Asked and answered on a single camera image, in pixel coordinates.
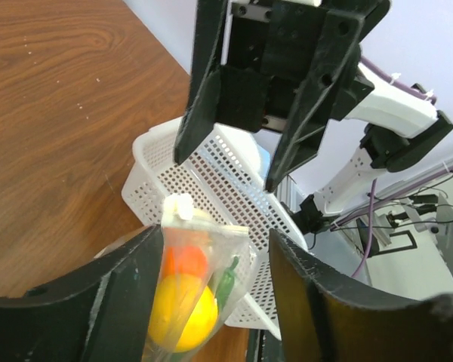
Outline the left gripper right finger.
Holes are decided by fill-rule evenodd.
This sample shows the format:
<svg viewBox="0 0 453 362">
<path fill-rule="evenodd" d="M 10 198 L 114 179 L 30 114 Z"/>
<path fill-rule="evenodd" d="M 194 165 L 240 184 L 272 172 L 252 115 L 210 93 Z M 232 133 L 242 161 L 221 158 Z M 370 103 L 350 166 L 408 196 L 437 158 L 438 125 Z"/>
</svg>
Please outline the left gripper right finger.
<svg viewBox="0 0 453 362">
<path fill-rule="evenodd" d="M 287 361 L 453 361 L 453 294 L 377 290 L 275 229 L 269 259 Z"/>
</svg>

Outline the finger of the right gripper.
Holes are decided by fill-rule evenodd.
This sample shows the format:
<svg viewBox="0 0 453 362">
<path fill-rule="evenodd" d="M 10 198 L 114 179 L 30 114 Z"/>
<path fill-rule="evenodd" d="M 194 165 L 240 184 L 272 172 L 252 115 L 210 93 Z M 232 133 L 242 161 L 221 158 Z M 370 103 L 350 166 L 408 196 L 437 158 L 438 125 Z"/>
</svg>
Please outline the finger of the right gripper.
<svg viewBox="0 0 453 362">
<path fill-rule="evenodd" d="M 265 189 L 316 157 L 330 119 L 342 120 L 366 97 L 358 69 L 364 7 L 274 7 L 263 71 L 294 82 Z"/>
<path fill-rule="evenodd" d="M 227 6 L 227 1 L 197 2 L 190 91 L 174 144 L 176 164 L 185 162 L 214 128 Z"/>
</svg>

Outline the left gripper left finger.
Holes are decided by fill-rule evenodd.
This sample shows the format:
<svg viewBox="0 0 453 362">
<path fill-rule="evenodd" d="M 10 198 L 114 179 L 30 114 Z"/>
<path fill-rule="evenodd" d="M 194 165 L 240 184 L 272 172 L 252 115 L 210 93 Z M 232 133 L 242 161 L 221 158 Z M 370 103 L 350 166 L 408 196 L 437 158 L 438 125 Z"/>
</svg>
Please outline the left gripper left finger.
<svg viewBox="0 0 453 362">
<path fill-rule="evenodd" d="M 162 251 L 151 226 L 21 298 L 0 298 L 0 361 L 141 360 Z"/>
</svg>

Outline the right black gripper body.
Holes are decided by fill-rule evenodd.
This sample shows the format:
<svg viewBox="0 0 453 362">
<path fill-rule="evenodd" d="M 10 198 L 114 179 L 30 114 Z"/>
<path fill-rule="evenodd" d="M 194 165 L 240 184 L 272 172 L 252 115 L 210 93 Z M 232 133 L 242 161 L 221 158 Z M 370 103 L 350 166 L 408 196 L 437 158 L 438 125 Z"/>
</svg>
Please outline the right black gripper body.
<svg viewBox="0 0 453 362">
<path fill-rule="evenodd" d="M 346 118 L 374 90 L 359 70 L 360 43 L 389 9 L 389 1 L 233 2 L 221 123 L 280 132 L 298 100 L 315 132 Z"/>
</svg>

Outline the clear zip top bag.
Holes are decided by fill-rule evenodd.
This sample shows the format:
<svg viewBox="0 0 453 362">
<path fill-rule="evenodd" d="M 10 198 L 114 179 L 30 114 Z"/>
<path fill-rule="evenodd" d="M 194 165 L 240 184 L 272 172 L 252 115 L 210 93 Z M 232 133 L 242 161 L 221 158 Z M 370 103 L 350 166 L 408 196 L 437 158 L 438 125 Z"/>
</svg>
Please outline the clear zip top bag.
<svg viewBox="0 0 453 362">
<path fill-rule="evenodd" d="M 144 361 L 187 361 L 246 294 L 241 269 L 256 265 L 249 229 L 222 225 L 187 193 L 163 201 L 164 248 L 146 334 Z"/>
</svg>

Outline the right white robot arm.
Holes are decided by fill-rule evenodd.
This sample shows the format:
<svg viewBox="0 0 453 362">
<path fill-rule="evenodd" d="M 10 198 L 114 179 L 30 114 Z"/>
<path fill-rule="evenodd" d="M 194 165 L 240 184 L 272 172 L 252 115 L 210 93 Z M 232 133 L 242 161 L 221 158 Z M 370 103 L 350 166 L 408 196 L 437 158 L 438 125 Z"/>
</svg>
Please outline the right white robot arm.
<svg viewBox="0 0 453 362">
<path fill-rule="evenodd" d="M 353 156 L 301 204 L 304 234 L 328 229 L 385 173 L 421 161 L 452 130 L 436 98 L 383 75 L 363 39 L 388 1 L 200 1 L 186 111 L 174 144 L 182 164 L 216 124 L 280 134 L 264 188 L 314 159 L 330 120 L 366 126 Z"/>
</svg>

